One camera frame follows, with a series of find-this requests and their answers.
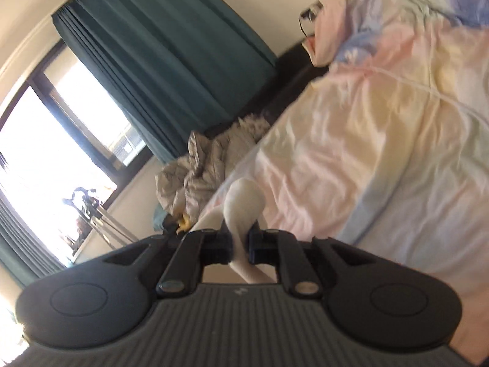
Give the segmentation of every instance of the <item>multicolored bedding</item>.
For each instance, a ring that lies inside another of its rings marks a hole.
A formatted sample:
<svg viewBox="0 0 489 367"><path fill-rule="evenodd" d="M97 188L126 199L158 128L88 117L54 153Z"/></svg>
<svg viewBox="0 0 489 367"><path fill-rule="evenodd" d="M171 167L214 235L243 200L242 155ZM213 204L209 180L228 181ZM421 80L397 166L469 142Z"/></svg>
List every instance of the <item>multicolored bedding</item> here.
<svg viewBox="0 0 489 367"><path fill-rule="evenodd" d="M487 0L323 4L305 47L315 65L334 61L328 75L207 208L247 177L265 192L269 227L336 237L441 278L464 305L452 345L480 363L489 355Z"/></svg>

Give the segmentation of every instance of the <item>window pane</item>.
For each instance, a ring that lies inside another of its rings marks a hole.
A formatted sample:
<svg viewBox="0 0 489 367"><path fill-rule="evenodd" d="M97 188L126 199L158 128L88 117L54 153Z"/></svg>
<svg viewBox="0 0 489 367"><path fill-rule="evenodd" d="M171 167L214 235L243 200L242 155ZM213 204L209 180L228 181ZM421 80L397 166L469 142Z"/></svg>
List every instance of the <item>window pane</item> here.
<svg viewBox="0 0 489 367"><path fill-rule="evenodd" d="M45 75L73 114L121 163L128 165L144 148L112 97L69 48L46 68Z"/></svg>
<svg viewBox="0 0 489 367"><path fill-rule="evenodd" d="M74 208L62 203L77 186L95 188L102 202L116 185L65 132L29 87L0 131L7 162L0 182L13 207L33 232L62 260L78 238Z"/></svg>

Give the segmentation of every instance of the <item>bed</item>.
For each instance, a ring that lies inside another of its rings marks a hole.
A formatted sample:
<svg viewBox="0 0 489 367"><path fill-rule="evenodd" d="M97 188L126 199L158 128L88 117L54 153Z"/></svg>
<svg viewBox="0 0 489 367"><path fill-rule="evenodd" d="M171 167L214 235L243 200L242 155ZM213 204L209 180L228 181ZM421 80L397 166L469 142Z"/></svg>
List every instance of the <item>bed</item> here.
<svg viewBox="0 0 489 367"><path fill-rule="evenodd" d="M452 346L489 355L488 0L325 0L311 81L207 204L258 183L269 228L336 237L460 295Z"/></svg>

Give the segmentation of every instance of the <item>dark window frame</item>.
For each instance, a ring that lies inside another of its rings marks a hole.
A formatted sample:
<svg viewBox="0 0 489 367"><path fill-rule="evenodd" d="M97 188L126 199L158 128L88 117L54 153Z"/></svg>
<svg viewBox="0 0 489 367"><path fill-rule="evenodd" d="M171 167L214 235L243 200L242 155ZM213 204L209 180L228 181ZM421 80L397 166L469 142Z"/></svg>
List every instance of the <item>dark window frame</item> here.
<svg viewBox="0 0 489 367"><path fill-rule="evenodd" d="M113 162L105 157L82 133L82 131L71 121L71 119L63 112L58 103L51 96L51 92L55 87L44 74L44 70L55 60L58 55L67 47L63 40L60 40L46 54L46 56L34 68L26 81L20 86L12 100L8 103L5 111L0 116L0 131L7 122L9 116L22 98L26 90L31 87L41 100L42 104L47 107L54 118L62 125L69 136L82 148L92 162L99 167L110 179L117 185L117 189L112 192L109 198L104 202L103 207L108 209L117 197L122 193L126 186L134 179L138 172L151 159L153 153L148 146L145 146L138 155L129 163L129 165L120 170L115 169ZM73 249L73 254L78 250L84 242L88 233L83 233L76 242L76 249Z"/></svg>

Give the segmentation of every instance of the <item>curtain fold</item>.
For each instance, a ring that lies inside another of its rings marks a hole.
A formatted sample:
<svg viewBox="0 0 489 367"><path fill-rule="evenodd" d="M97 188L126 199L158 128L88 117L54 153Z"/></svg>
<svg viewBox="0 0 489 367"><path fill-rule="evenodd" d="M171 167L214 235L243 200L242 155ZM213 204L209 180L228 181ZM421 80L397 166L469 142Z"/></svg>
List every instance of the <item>curtain fold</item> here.
<svg viewBox="0 0 489 367"><path fill-rule="evenodd" d="M163 162L275 73L275 55L222 0L71 0L53 22Z"/></svg>
<svg viewBox="0 0 489 367"><path fill-rule="evenodd" d="M28 229L1 190L0 264L22 288L65 268Z"/></svg>

